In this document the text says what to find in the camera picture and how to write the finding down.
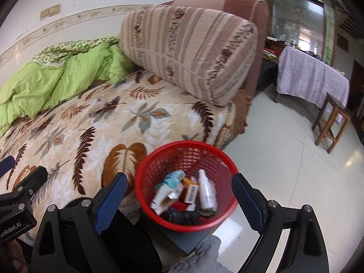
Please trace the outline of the blue white medicine box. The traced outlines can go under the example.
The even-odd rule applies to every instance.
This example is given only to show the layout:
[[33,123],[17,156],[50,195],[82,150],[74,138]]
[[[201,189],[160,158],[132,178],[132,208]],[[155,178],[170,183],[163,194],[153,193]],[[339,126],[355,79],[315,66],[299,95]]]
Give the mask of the blue white medicine box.
[[183,189],[182,183],[178,183],[174,189],[171,189],[167,184],[162,184],[152,199],[150,207],[155,214],[161,215],[179,199]]

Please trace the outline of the teal cartoon tissue pack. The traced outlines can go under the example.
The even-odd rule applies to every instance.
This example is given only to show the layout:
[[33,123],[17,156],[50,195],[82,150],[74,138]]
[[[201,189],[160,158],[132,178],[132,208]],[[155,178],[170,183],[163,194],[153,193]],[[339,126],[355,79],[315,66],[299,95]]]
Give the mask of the teal cartoon tissue pack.
[[155,186],[155,190],[159,190],[160,187],[162,187],[163,185],[166,185],[170,189],[175,190],[184,177],[185,172],[183,170],[176,170],[168,173],[168,175],[165,176],[164,180]]

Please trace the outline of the orange medicine box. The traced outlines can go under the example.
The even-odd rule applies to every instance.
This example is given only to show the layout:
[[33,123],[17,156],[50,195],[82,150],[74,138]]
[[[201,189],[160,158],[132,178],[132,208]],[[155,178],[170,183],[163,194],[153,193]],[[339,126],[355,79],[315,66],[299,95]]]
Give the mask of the orange medicine box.
[[181,182],[184,187],[181,200],[188,204],[195,203],[199,185],[187,177],[184,177]]

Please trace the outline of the white spray bottle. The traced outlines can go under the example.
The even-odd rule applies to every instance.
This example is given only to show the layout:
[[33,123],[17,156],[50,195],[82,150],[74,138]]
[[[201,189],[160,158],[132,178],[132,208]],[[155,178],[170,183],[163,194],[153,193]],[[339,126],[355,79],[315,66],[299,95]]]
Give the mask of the white spray bottle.
[[199,170],[199,199],[203,210],[217,210],[215,189],[210,184],[203,169]]

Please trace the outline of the white green sock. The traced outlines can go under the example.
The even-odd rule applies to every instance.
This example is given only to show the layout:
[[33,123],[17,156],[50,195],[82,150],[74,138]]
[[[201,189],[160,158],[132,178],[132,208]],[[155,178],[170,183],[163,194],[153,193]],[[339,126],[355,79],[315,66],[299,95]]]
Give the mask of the white green sock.
[[202,217],[214,217],[216,215],[214,209],[203,210],[202,208],[198,208],[197,211]]

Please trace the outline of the red mesh trash basket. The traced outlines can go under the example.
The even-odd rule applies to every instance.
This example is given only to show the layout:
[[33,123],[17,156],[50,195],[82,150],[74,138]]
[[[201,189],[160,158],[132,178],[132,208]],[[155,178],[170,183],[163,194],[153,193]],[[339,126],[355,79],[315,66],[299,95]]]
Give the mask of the red mesh trash basket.
[[238,169],[212,145],[179,141],[149,154],[139,166],[135,190],[142,210],[176,232],[215,227],[235,209],[231,180]]

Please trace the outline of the leaf pattern bed blanket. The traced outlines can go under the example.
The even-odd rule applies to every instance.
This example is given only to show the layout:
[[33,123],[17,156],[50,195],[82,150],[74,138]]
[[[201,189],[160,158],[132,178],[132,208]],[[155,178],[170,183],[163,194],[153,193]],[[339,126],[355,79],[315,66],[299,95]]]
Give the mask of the leaf pattern bed blanket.
[[134,178],[142,160],[156,148],[192,140],[225,148],[246,127],[252,99],[243,90],[224,107],[215,107],[148,72],[102,84],[55,107],[35,120],[18,119],[1,138],[1,157],[13,169],[1,177],[8,193],[36,167],[48,180],[32,197],[33,216],[93,197],[118,172],[128,178],[121,212],[132,221],[140,214]]

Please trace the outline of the dark grey low platform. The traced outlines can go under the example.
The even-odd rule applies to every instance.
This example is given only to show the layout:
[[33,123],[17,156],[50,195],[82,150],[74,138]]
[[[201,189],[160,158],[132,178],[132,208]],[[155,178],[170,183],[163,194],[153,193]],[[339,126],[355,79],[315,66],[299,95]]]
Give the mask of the dark grey low platform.
[[213,232],[213,229],[203,230],[200,232],[176,232],[168,229],[162,229],[162,234],[166,236],[174,246],[176,246],[184,256],[190,255],[206,237]]

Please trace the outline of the grey cloth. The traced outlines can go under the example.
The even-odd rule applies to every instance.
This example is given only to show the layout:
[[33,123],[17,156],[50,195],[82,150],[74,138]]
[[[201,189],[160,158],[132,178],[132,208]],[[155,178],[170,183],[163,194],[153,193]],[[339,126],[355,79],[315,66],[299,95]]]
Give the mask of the grey cloth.
[[192,255],[182,259],[167,270],[168,273],[231,273],[217,261],[221,240],[214,235],[205,238]]

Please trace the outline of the green quilt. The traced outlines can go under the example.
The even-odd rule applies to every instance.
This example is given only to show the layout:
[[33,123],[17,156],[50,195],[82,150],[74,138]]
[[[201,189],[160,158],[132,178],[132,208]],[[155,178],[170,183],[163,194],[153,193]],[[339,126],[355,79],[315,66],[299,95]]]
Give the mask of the green quilt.
[[1,134],[22,117],[85,92],[95,81],[115,84],[134,70],[118,36],[68,41],[44,48],[1,87]]

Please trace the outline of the small wooden stool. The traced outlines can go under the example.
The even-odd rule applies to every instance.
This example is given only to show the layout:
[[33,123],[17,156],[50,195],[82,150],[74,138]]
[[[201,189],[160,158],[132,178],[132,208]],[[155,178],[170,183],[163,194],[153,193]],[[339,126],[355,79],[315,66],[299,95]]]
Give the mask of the small wooden stool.
[[[321,118],[324,114],[326,106],[330,104],[333,107],[332,112],[330,113],[328,119],[324,122],[324,126],[321,125]],[[332,132],[331,126],[333,126],[334,122],[336,121],[336,118],[338,116],[343,117],[344,123],[341,126],[340,130],[337,133],[337,136],[335,136]],[[346,127],[350,123],[351,120],[351,113],[346,109],[344,105],[340,103],[335,97],[330,95],[329,93],[326,94],[326,99],[324,100],[323,106],[321,107],[318,116],[316,117],[313,125],[312,125],[312,131],[315,130],[315,128],[318,128],[319,135],[315,140],[315,145],[318,146],[320,142],[324,138],[328,138],[332,141],[332,144],[327,149],[327,153],[330,154],[334,147],[339,142],[340,138],[342,137]]]

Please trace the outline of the table with lilac cloth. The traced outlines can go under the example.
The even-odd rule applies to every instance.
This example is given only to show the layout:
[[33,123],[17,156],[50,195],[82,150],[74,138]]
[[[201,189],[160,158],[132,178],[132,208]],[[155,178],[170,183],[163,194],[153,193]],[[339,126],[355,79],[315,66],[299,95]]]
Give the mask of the table with lilac cloth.
[[276,92],[300,97],[321,108],[330,94],[346,106],[349,80],[333,67],[302,52],[286,46],[278,62]]

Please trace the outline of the dark side cabinet with items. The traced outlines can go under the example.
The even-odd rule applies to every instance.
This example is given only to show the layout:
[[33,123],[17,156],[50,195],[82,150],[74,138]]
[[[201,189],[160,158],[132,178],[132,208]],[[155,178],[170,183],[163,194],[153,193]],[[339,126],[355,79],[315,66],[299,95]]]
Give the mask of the dark side cabinet with items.
[[262,54],[262,65],[258,76],[257,90],[276,84],[279,56],[286,47],[283,41],[267,36]]

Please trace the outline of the striped beige bolster cushion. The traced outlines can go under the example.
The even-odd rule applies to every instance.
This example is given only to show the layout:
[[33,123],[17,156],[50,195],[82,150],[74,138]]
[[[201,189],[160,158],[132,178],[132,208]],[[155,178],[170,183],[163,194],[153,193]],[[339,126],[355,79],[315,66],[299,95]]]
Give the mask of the striped beige bolster cushion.
[[198,99],[223,107],[254,61],[256,25],[213,9],[156,6],[128,14],[119,46],[136,65]]

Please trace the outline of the beige wall switch plates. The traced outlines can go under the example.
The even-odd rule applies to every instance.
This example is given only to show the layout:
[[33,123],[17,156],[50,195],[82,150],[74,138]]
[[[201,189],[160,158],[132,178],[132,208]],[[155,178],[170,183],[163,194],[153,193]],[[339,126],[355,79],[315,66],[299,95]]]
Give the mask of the beige wall switch plates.
[[50,8],[46,8],[41,11],[40,13],[40,20],[44,20],[45,18],[52,17],[57,15],[61,10],[61,5],[56,4],[54,6],[51,6]]

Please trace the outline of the large wall mirror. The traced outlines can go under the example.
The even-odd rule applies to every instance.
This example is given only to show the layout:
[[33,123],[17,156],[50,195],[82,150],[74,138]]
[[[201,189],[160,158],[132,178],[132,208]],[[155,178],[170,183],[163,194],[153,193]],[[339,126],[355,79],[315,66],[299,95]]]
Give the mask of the large wall mirror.
[[271,0],[270,35],[322,57],[324,5],[320,0]]

